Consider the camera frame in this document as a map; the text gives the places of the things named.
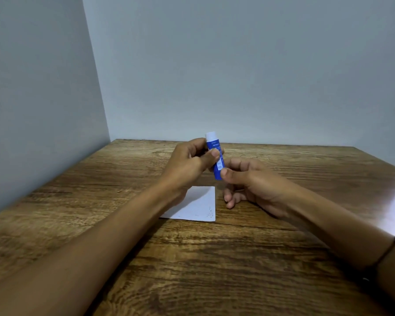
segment white card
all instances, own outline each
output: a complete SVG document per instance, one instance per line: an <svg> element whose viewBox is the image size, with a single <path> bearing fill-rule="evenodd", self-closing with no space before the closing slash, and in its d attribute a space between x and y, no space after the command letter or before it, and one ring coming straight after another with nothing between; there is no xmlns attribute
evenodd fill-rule
<svg viewBox="0 0 395 316"><path fill-rule="evenodd" d="M215 186L192 186L184 200L161 217L188 221L215 221Z"/></svg>

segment wood grain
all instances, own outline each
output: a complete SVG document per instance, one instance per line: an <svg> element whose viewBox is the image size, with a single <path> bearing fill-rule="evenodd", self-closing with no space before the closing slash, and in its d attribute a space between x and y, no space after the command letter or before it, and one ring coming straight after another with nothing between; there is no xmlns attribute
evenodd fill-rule
<svg viewBox="0 0 395 316"><path fill-rule="evenodd" d="M116 140L0 213L0 278L58 249L152 184L176 142ZM395 167L352 147L223 144L395 233ZM88 314L387 315L310 235L240 203L216 221L160 219Z"/></svg>

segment black bracelet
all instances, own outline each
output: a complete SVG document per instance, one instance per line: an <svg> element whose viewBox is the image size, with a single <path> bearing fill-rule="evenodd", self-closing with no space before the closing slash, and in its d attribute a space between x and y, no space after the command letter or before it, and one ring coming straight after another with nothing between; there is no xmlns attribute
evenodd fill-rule
<svg viewBox="0 0 395 316"><path fill-rule="evenodd" d="M389 248L382 254L379 259L373 263L370 266L367 266L364 268L364 270L361 273L361 280L363 281L364 285L371 284L374 282L377 276L377 267L380 264L380 262L390 253L390 251L395 247L395 237L393 239L393 243L389 246Z"/></svg>

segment fingernail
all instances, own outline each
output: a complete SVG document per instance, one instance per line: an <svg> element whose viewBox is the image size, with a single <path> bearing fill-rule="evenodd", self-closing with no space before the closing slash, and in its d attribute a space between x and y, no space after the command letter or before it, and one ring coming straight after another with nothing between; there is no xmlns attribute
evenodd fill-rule
<svg viewBox="0 0 395 316"><path fill-rule="evenodd" d="M211 149L211 154L212 154L212 156L217 157L217 156L219 156L219 150Z"/></svg>

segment blue glue stick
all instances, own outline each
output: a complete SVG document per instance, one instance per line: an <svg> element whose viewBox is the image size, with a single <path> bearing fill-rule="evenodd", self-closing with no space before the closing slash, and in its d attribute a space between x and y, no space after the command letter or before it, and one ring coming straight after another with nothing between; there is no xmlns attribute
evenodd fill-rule
<svg viewBox="0 0 395 316"><path fill-rule="evenodd" d="M221 145L219 144L219 139L216 136L215 132L206 133L206 145L208 149L217 149L219 150L219 160L214 164L214 175L216 180L222 180L220 171L225 167L224 159L222 158Z"/></svg>

